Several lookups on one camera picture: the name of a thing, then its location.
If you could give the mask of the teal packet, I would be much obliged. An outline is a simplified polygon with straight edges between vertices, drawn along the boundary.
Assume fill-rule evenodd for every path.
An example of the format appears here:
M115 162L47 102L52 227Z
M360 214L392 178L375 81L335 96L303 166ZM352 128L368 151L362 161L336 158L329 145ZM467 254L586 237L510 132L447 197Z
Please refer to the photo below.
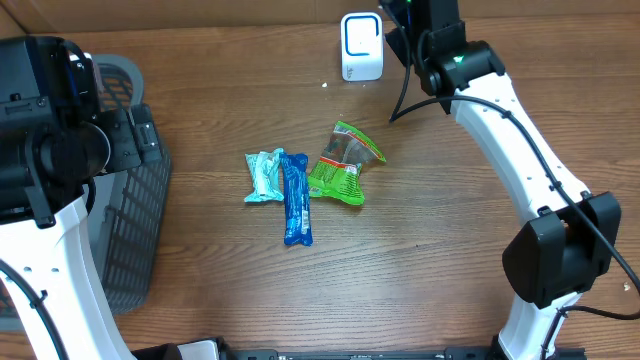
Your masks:
M284 200L279 184L279 167L283 154L284 150L277 148L272 152L261 151L245 155L253 184L253 192L245 197L245 203Z

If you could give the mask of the blue snack packet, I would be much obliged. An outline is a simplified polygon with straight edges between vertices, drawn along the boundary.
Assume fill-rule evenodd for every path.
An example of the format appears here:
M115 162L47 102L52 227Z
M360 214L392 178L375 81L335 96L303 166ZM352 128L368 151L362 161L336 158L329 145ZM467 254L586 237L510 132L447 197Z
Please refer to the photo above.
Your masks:
M308 156L303 153L284 153L281 157L287 246L313 244L307 165Z

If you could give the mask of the green snack packet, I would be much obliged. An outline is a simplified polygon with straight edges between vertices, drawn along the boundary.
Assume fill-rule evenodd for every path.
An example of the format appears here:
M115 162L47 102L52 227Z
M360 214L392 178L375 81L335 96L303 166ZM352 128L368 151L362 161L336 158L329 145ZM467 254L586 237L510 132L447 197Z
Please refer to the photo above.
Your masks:
M360 206L365 196L360 186L362 167L372 161L385 162L378 146L362 131L338 121L318 162L308 175L310 196L329 197Z

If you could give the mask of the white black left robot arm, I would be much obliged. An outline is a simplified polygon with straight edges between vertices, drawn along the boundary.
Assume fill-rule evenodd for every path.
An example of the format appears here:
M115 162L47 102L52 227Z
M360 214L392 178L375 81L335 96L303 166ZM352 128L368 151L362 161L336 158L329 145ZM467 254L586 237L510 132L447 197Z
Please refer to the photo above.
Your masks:
M1 280L40 359L216 359L214 339L130 350L90 249L98 176L160 161L138 67L56 36L1 43Z

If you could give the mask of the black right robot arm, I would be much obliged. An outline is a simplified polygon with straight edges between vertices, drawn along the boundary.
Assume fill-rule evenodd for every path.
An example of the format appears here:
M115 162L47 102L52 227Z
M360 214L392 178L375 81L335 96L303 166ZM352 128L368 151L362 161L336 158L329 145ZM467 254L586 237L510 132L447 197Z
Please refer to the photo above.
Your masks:
M502 266L515 292L489 359L582 359L559 349L570 311L610 266L621 209L594 195L564 166L515 93L506 67L485 41L470 41L455 1L381 0L395 24L387 42L420 79L430 103L452 115L480 146L514 204L521 229Z

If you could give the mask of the white barcode scanner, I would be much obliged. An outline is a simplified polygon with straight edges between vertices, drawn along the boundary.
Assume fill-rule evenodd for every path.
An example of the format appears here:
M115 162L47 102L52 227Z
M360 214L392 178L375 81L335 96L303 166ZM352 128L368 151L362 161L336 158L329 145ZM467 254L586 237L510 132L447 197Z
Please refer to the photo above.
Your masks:
M342 78L378 80L383 74L383 23L374 12L346 14L340 23Z

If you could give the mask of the grey plastic mesh basket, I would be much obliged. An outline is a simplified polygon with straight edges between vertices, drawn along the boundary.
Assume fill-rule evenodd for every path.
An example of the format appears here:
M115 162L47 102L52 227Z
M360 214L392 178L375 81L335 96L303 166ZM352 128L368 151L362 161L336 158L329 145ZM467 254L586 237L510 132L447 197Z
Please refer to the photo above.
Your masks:
M139 68L118 55L95 55L104 85L104 110L143 102ZM159 133L153 141L162 159L94 178L95 205L88 216L91 252L114 315L142 306L149 294L156 249L169 190L172 161ZM23 332L22 323L1 283L1 332Z

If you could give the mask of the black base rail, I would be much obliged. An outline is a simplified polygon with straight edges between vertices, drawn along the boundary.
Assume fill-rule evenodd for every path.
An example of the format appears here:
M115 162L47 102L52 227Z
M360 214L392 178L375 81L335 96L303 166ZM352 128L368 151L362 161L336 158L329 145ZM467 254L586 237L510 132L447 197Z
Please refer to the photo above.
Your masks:
M497 337L490 346L447 347L444 350L389 352L278 352L273 349L232 349L224 340L206 338L183 344L163 344L133 350L135 359L213 359L213 360L498 360L506 359Z

